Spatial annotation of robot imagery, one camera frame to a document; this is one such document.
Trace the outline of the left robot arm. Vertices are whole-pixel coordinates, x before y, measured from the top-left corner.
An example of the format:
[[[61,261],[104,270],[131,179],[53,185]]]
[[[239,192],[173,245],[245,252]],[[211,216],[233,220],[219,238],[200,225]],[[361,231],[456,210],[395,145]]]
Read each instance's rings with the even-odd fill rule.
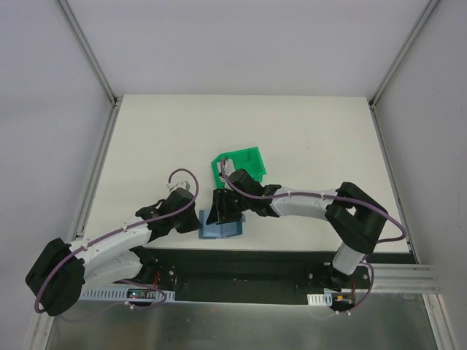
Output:
[[[171,230],[198,230],[196,197],[178,187],[110,233],[69,243],[61,238],[50,241],[25,277],[36,297],[35,312],[58,316],[84,293],[114,282],[158,284],[161,267],[146,246]]]

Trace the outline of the blue leather card holder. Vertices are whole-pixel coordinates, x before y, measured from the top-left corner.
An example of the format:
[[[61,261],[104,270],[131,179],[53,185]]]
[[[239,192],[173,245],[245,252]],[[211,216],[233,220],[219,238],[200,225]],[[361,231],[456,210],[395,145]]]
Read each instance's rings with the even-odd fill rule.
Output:
[[[245,223],[245,216],[242,216],[242,218],[236,222],[208,225],[208,213],[209,212],[207,210],[200,210],[199,212],[199,220],[201,223],[201,228],[198,231],[199,239],[227,239],[236,236],[241,236],[243,234],[243,224]]]

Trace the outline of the green plastic bin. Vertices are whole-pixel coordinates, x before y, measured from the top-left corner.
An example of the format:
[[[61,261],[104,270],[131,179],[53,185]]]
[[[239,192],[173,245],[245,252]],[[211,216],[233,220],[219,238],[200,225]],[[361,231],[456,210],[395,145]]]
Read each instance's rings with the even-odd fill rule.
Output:
[[[222,178],[220,170],[222,159],[226,160],[224,170],[227,175],[231,175],[235,170],[244,169],[257,182],[262,182],[263,176],[266,175],[266,168],[258,147],[224,152],[211,162],[217,189],[225,187],[225,180]]]

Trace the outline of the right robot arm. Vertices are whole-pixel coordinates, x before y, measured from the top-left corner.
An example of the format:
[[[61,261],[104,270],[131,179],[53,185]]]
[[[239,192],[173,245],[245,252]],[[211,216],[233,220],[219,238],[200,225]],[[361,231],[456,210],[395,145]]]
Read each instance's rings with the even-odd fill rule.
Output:
[[[234,171],[228,180],[231,187],[213,191],[206,223],[237,222],[246,211],[260,217],[309,217],[329,222],[341,245],[329,267],[315,278],[321,286],[337,292],[353,281],[358,264],[374,251],[387,221],[386,209],[352,182],[313,195],[279,184],[263,186],[244,169]]]

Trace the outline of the right aluminium frame post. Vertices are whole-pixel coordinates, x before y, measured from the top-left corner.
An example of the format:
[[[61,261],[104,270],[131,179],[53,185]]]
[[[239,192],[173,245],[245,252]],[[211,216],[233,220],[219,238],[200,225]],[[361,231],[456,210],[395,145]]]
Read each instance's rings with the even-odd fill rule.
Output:
[[[394,59],[392,60],[388,70],[386,71],[382,81],[378,85],[373,96],[368,100],[368,105],[371,110],[373,110],[383,95],[388,89],[390,83],[395,79],[396,74],[399,69],[402,67],[406,57],[411,52],[413,46],[416,44],[417,40],[420,38],[425,27],[434,16],[436,10],[442,4],[442,0],[429,0],[426,1],[426,4],[422,8],[421,13],[418,15],[414,25],[407,34],[405,40],[403,41],[401,47],[396,53]]]

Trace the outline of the aluminium frame post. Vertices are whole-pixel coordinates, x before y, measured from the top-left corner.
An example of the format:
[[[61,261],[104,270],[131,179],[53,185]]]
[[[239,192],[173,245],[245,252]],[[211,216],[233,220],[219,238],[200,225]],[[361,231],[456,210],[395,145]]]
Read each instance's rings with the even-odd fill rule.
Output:
[[[85,32],[72,9],[71,4],[67,0],[57,0],[55,1],[55,4],[63,15],[63,18],[66,21],[66,24],[69,27],[69,30],[71,31],[85,61],[93,72],[99,87],[102,89],[111,105],[117,106],[120,99],[111,87],[98,58],[96,57],[96,54],[94,53],[93,48],[91,47],[88,38],[86,37]]]
[[[405,40],[403,41],[401,47],[396,53],[394,59],[392,60],[388,70],[386,71],[382,81],[378,85],[373,96],[368,100],[368,105],[371,110],[373,110],[383,95],[388,89],[390,83],[395,79],[396,74],[399,69],[402,67],[406,57],[411,52],[413,46],[416,44],[417,40],[420,38],[425,27],[434,16],[436,10],[442,4],[442,0],[429,0],[426,1],[426,4],[422,8],[421,13],[418,15],[414,25],[407,34]]]

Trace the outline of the left aluminium frame post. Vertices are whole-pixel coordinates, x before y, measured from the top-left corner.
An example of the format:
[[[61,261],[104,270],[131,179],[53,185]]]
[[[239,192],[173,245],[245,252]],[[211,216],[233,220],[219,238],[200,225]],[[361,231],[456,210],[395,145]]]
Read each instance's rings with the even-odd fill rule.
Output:
[[[67,0],[57,0],[55,1],[55,4],[63,15],[63,18],[66,21],[66,24],[69,27],[69,30],[71,31],[85,61],[93,72],[99,87],[102,89],[111,105],[117,106],[120,99],[111,87],[98,58],[96,57],[96,54],[94,53],[93,48],[91,47],[88,38],[86,37],[85,32],[72,9],[71,4]]]

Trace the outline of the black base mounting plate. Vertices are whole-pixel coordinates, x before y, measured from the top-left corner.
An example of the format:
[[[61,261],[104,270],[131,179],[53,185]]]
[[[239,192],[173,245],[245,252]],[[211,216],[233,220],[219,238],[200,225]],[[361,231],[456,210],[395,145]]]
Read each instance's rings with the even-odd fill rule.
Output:
[[[135,282],[174,292],[177,301],[305,305],[324,290],[333,252],[140,249]]]

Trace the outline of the aluminium front rail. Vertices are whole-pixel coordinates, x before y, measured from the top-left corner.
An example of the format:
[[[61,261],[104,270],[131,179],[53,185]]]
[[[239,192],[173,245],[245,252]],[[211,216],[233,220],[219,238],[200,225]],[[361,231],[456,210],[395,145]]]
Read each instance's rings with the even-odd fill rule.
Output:
[[[349,289],[357,291],[380,290],[382,292],[423,293],[435,292],[435,277],[430,268],[421,265],[389,265],[373,266],[370,263],[360,264],[352,275],[350,282],[339,291],[343,293]],[[149,284],[136,282],[120,284],[140,284],[147,288]],[[337,291],[324,287],[323,292]]]

